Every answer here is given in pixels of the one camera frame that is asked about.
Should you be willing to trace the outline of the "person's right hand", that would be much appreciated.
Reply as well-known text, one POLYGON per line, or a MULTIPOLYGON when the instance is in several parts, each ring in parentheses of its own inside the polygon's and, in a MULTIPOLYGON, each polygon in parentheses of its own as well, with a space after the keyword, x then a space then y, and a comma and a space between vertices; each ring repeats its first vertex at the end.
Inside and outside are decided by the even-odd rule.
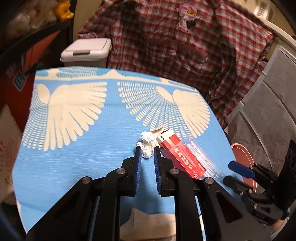
POLYGON ((262 223, 261 225, 266 229, 266 231, 269 233, 269 237, 271 240, 273 240, 279 233, 280 231, 284 228, 284 226, 287 224, 289 221, 289 217, 287 217, 285 220, 278 220, 276 223, 272 225, 266 225, 262 223))

